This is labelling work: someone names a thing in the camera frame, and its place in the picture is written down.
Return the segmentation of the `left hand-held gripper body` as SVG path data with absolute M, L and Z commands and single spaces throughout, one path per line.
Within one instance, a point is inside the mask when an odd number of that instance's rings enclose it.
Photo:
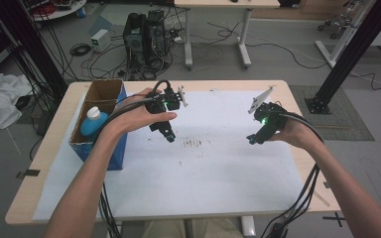
M 178 87 L 178 91 L 174 92 L 168 86 L 163 93 L 151 91 L 147 98 L 149 101 L 145 104 L 146 109 L 152 114 L 158 114 L 169 111 L 178 110 L 181 106 L 187 107 L 188 104 L 185 99 L 185 92 L 182 86 Z

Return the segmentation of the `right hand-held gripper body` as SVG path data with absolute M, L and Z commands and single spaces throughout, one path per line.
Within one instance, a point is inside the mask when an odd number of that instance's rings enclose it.
M 254 119 L 264 126 L 272 124 L 274 120 L 279 120 L 279 115 L 277 114 L 279 105 L 266 102 L 273 90 L 274 87 L 270 86 L 266 91 L 254 97 L 248 110 L 248 113 L 252 114 Z

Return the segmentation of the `blue bottle with white cap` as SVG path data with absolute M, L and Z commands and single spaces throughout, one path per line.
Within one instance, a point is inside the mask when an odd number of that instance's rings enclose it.
M 80 134 L 86 138 L 92 138 L 107 118 L 108 114 L 102 112 L 97 106 L 91 107 L 80 126 Z

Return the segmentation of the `blue cardboard box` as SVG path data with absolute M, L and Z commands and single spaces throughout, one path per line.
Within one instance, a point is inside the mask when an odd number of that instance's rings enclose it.
M 94 80 L 88 88 L 83 101 L 80 103 L 80 110 L 77 120 L 68 143 L 76 154 L 85 162 L 92 148 L 93 141 L 97 138 L 97 132 L 92 138 L 86 138 L 80 134 L 80 126 L 86 117 L 87 111 L 97 106 L 102 112 L 109 115 L 119 105 L 121 99 L 127 96 L 123 81 L 121 79 L 98 79 Z

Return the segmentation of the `person's left hand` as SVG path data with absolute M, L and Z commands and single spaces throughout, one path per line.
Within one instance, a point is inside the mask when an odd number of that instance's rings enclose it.
M 165 122 L 177 117 L 175 112 L 150 113 L 144 105 L 125 112 L 110 121 L 99 134 L 97 141 L 117 142 L 123 134 L 133 132 L 156 122 Z

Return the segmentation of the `black computer tower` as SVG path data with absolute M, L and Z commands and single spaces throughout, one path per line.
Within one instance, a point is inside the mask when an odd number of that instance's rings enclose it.
M 128 15 L 123 40 L 130 65 L 142 66 L 146 63 L 145 23 L 145 14 L 130 13 Z
M 167 54 L 164 11 L 150 10 L 147 16 L 147 35 L 149 60 L 158 59 Z

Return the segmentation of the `white table mat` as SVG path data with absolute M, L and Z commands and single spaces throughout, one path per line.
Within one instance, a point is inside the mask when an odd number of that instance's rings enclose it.
M 284 142 L 252 145 L 261 125 L 248 109 L 256 92 L 200 90 L 172 122 L 168 142 L 141 128 L 127 136 L 123 168 L 105 176 L 120 220 L 280 212 L 303 182 Z

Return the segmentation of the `beige tape strip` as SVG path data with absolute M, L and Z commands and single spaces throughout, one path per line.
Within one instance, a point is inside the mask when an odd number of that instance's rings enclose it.
M 324 198 L 322 197 L 316 190 L 314 190 L 314 193 L 313 195 L 324 205 L 324 206 L 327 206 L 327 207 L 330 207 L 330 203 Z

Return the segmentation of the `white table leg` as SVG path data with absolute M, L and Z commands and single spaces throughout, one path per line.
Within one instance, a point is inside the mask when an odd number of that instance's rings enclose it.
M 242 234 L 245 238 L 256 238 L 256 228 L 252 216 L 241 217 Z

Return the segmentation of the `small white device box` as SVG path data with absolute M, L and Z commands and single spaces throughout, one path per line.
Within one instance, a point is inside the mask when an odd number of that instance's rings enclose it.
M 111 42 L 108 31 L 105 29 L 99 30 L 96 34 L 94 34 L 91 37 L 91 42 L 94 49 L 98 53 L 102 53 L 104 50 L 106 50 L 109 47 Z

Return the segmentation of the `person's beige trousers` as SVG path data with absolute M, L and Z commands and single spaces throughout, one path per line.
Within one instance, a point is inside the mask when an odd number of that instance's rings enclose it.
M 228 218 L 153 220 L 145 223 L 142 238 L 243 238 Z

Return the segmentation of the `white metal stand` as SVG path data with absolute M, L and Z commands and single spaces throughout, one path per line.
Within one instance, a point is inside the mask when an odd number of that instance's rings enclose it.
M 322 41 L 315 41 L 317 49 L 320 51 L 330 67 L 334 67 L 336 65 L 336 61 L 339 59 L 341 53 L 353 38 L 354 34 L 360 27 L 363 18 L 374 2 L 375 0 L 346 0 L 346 2 L 342 5 L 344 11 L 339 15 L 349 17 L 351 22 L 342 36 L 339 39 L 335 39 L 337 40 L 337 43 L 331 52 L 325 47 Z

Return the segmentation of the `wheeled chair base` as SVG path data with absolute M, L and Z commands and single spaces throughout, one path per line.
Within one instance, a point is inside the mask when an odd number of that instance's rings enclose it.
M 326 19 L 317 27 L 318 31 L 331 30 L 329 37 L 331 39 L 339 39 L 346 28 L 349 26 L 351 19 L 342 15 L 335 15 L 330 19 Z

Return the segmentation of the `round white table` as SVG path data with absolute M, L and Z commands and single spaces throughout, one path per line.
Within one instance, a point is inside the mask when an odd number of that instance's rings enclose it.
M 45 13 L 44 8 L 40 10 L 35 9 L 33 12 L 33 19 L 36 22 L 48 21 L 57 18 L 61 18 L 70 14 L 75 13 L 78 18 L 83 18 L 86 16 L 85 4 L 86 0 L 66 0 L 69 3 L 67 5 L 49 5 L 48 8 L 53 10 L 50 13 Z

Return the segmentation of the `black metal post with base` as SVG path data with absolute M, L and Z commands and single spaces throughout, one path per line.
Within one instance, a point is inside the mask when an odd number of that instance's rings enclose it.
M 376 0 L 323 85 L 305 102 L 312 114 L 328 114 L 328 104 L 366 50 L 381 32 L 381 0 Z

